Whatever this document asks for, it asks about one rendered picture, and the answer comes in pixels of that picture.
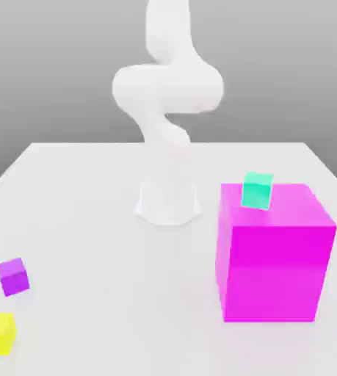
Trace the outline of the small green cube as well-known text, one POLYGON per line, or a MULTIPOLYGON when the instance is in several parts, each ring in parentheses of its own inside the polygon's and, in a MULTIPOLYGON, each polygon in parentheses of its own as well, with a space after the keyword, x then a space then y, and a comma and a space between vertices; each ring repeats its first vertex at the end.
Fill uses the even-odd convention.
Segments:
POLYGON ((273 174, 248 172, 242 185, 241 205, 268 210, 272 194, 273 174))

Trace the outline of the small purple cube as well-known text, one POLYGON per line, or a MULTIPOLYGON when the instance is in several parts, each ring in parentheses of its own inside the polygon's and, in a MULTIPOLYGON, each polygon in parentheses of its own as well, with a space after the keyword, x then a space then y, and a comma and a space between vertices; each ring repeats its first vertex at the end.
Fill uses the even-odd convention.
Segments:
POLYGON ((0 263, 0 282, 5 297, 30 288, 26 268, 21 258, 0 263))

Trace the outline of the large magenta box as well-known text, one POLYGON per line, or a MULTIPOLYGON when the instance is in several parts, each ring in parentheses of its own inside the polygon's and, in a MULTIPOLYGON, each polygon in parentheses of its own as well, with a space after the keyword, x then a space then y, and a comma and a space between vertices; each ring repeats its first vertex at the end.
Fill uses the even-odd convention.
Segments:
POLYGON ((312 322, 337 225, 309 186, 275 184, 269 210, 222 184, 215 274, 225 322, 312 322))

